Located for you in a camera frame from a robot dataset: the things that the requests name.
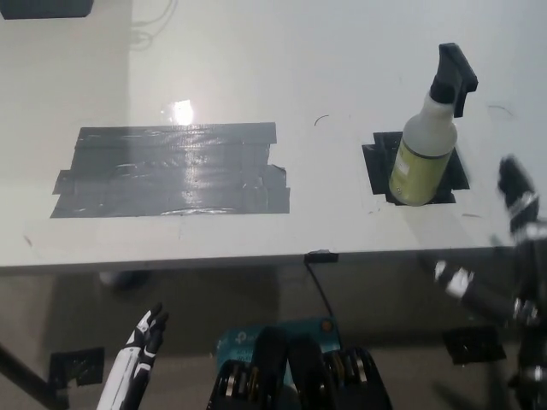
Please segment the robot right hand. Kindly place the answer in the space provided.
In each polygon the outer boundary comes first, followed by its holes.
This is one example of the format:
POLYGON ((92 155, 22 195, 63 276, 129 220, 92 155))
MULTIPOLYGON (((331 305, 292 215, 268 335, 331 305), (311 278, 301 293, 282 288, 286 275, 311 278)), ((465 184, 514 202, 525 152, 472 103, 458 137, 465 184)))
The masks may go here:
POLYGON ((434 281, 463 306, 498 323, 546 325, 546 221, 538 217, 539 194, 525 168, 512 155, 502 158, 497 187, 509 215, 514 241, 515 291, 503 296, 471 270, 439 260, 434 281))

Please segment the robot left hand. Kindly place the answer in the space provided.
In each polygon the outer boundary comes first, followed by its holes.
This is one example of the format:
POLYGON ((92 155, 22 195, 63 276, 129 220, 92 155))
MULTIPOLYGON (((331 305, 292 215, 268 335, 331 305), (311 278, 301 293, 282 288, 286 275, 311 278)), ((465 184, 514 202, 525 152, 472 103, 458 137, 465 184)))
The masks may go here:
POLYGON ((157 353, 163 343, 168 313, 157 303, 141 318, 118 352, 97 404, 97 410, 140 407, 157 353))

